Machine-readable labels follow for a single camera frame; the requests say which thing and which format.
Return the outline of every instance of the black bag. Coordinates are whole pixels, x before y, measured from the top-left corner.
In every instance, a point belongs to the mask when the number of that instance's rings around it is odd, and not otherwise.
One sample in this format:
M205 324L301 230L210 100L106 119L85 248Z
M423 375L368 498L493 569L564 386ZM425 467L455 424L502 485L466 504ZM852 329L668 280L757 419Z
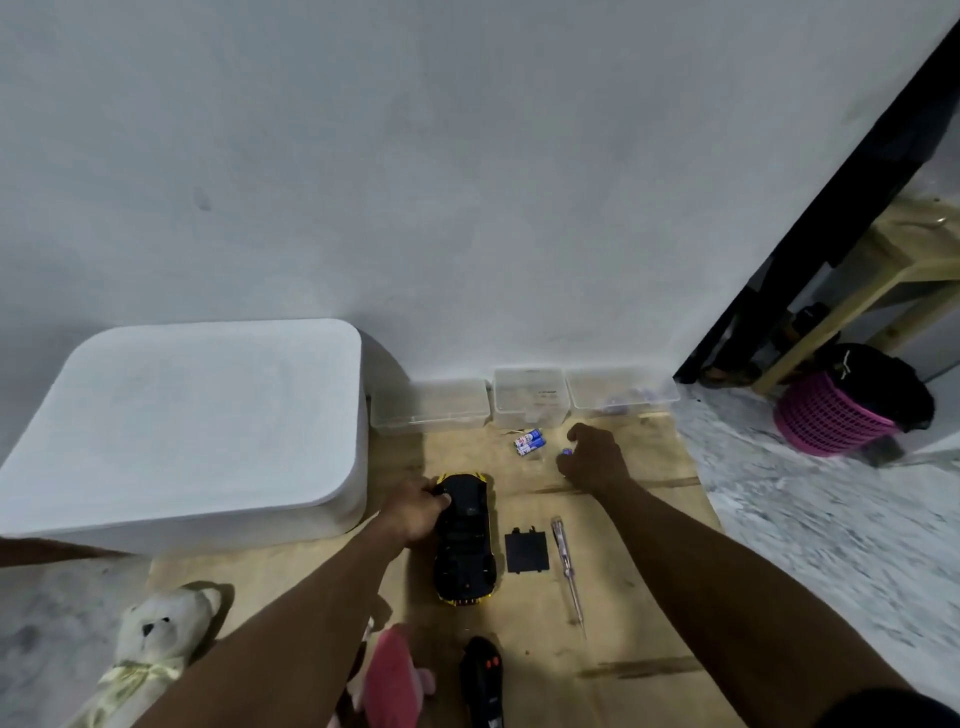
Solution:
M904 432L933 422L933 397L902 359L866 344L833 344L817 351L816 361L841 392Z

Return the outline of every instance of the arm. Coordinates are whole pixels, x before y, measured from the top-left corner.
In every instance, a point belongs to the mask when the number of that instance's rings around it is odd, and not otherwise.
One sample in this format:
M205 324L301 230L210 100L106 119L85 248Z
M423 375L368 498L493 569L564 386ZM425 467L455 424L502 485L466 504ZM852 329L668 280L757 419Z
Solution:
M430 485L397 488L343 549L187 670L136 728L326 726L387 565L450 503Z
M770 562L650 495L613 436L575 425L560 472L593 494L687 646L752 728L808 728L866 688L910 686L827 604Z

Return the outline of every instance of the pink stuffed toy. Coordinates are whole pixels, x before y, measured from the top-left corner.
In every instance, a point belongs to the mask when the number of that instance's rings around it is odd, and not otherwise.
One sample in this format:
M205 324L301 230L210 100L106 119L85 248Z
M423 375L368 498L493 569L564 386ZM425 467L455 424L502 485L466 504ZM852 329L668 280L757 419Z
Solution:
M380 635L363 688L370 728L416 728L423 696L437 690L433 673L414 667L403 625Z

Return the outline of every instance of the battery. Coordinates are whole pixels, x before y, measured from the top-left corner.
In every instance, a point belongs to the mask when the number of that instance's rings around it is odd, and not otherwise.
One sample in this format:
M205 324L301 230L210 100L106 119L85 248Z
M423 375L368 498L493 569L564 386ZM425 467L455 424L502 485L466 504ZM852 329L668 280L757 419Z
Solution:
M542 439L543 439L543 433L540 432L538 429L532 429L529 432L527 432L527 434L523 435L523 437L516 438L514 440L514 445L516 445L518 448L521 448L524 445L528 445L532 443L534 440L542 440Z
M518 455L527 455L533 452L535 449L540 449L546 445L546 441L542 437L538 437L536 440L531 440L529 443L524 443L523 445L516 446L516 454Z

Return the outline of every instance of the white storage box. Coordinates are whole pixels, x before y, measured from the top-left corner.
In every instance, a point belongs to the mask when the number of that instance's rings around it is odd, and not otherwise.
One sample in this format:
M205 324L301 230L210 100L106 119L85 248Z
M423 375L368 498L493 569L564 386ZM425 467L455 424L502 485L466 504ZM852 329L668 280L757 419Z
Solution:
M114 328L0 469L0 534L149 554L340 534L366 505L366 420L343 321Z
M635 415L669 409L680 390L669 376L641 367L593 367L566 373L574 417Z
M497 427L557 427L569 411L570 395L561 370L493 370L493 424Z
M377 389L370 424L381 435L482 427L490 417L483 379L410 381Z

